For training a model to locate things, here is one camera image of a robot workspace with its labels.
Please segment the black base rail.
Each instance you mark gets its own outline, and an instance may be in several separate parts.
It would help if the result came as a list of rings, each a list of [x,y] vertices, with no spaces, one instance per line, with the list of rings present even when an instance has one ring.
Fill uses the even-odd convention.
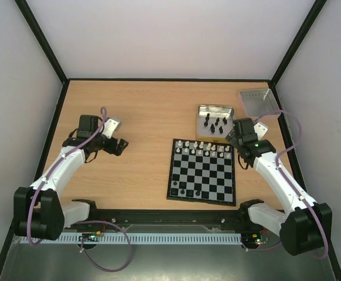
[[[55,240],[61,231],[79,221],[89,224],[106,220],[118,224],[191,224],[221,225],[222,229],[238,232],[266,228],[271,232],[290,234],[330,233],[332,212],[326,204],[316,204],[311,209],[296,208],[286,215],[260,200],[241,204],[230,211],[180,211],[180,210],[106,210],[98,209],[93,201],[74,200],[63,207],[49,205],[33,210],[28,221],[29,207],[14,208],[13,231],[17,236],[31,234],[34,238]]]

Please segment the black and grey chessboard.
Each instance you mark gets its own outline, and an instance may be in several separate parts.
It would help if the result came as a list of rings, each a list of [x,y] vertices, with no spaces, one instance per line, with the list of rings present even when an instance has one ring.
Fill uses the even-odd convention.
[[[236,206],[233,147],[221,143],[174,139],[170,159],[168,200]]]

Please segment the pink metal tin lid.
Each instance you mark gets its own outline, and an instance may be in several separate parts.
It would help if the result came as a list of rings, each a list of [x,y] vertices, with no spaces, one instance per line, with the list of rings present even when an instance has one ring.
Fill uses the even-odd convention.
[[[245,117],[258,118],[263,115],[277,119],[279,116],[279,106],[269,88],[242,90],[239,98]]]

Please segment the gold metal tin with pieces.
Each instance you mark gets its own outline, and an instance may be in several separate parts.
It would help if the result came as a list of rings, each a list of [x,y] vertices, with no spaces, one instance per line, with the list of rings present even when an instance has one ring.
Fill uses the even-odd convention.
[[[226,136],[233,128],[235,110],[222,105],[199,105],[196,115],[196,140],[228,143]]]

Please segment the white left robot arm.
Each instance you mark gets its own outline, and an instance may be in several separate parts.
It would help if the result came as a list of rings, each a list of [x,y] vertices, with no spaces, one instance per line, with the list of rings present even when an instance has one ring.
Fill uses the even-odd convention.
[[[103,150],[120,156],[128,146],[124,139],[113,137],[121,121],[117,118],[81,115],[79,126],[62,144],[52,165],[29,187],[20,187],[13,197],[13,231],[29,240],[56,240],[66,227],[94,218],[96,202],[74,199],[61,205],[60,196],[75,172]]]

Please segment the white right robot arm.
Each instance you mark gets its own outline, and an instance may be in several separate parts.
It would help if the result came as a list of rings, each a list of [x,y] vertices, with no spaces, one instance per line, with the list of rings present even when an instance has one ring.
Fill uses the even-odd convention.
[[[237,150],[238,157],[265,179],[283,210],[251,200],[238,215],[239,224],[245,229],[259,224],[270,230],[292,256],[323,248],[321,258],[325,258],[329,252],[332,210],[326,203],[317,203],[292,177],[271,142],[262,138],[265,131],[264,125],[251,118],[237,119],[226,140]]]

